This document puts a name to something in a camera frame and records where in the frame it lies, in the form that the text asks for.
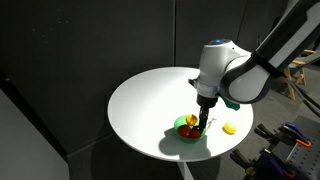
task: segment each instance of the white round table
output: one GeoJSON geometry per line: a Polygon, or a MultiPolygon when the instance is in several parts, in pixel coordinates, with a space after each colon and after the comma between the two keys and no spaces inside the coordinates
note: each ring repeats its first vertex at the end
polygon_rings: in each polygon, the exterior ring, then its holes
{"type": "Polygon", "coordinates": [[[206,135],[195,144],[182,142],[174,132],[173,125],[178,117],[199,115],[197,91],[188,83],[188,79],[198,75],[199,69],[168,67],[128,79],[109,100],[108,117],[112,128],[133,149],[157,159],[180,162],[182,171],[188,170],[185,162],[210,159],[234,148],[251,129],[251,105],[240,105],[235,111],[219,98],[209,111],[206,135]],[[236,133],[230,135],[223,131],[226,122],[236,125],[236,133]]]}

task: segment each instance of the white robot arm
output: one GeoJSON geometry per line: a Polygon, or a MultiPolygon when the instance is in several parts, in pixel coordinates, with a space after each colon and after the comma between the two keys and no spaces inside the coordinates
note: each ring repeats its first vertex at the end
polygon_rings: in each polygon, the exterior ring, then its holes
{"type": "Polygon", "coordinates": [[[253,52],[232,41],[217,39],[205,45],[200,74],[189,80],[198,92],[200,129],[218,96],[239,104],[266,96],[272,80],[320,34],[320,0],[291,0],[277,26],[253,52]]]}

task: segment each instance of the green bowl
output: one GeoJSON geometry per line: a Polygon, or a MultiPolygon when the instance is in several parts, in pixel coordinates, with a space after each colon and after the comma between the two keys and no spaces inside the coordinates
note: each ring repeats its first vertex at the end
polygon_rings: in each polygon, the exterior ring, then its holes
{"type": "Polygon", "coordinates": [[[176,119],[176,121],[174,122],[174,131],[176,132],[177,136],[179,137],[179,139],[184,142],[184,143],[188,143],[188,144],[193,144],[193,143],[196,143],[198,142],[200,139],[203,138],[203,136],[205,136],[206,134],[206,129],[203,130],[201,136],[197,139],[190,139],[190,138],[185,138],[183,136],[181,136],[179,133],[178,133],[178,128],[181,126],[181,125],[184,125],[184,124],[187,124],[186,123],[186,117],[188,115],[183,115],[183,116],[180,116],[178,119],[176,119]]]}

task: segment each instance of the yellow object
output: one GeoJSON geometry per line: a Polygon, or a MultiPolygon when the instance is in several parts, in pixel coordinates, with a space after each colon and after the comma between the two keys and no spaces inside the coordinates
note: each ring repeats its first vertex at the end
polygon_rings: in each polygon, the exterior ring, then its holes
{"type": "Polygon", "coordinates": [[[232,122],[225,123],[223,128],[227,133],[230,133],[230,134],[233,134],[237,131],[236,125],[233,124],[232,122]]]}
{"type": "Polygon", "coordinates": [[[186,122],[188,124],[188,126],[194,126],[198,121],[198,118],[193,115],[193,114],[189,114],[187,117],[186,117],[186,122]]]}

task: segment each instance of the table leg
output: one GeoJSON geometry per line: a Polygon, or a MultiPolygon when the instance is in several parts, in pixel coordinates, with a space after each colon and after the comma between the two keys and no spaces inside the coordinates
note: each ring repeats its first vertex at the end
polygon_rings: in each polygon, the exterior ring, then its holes
{"type": "Polygon", "coordinates": [[[177,162],[178,166],[179,166],[179,169],[181,171],[181,174],[183,176],[183,178],[185,180],[194,180],[193,177],[192,177],[192,174],[188,168],[188,165],[187,163],[185,162],[177,162]]]}

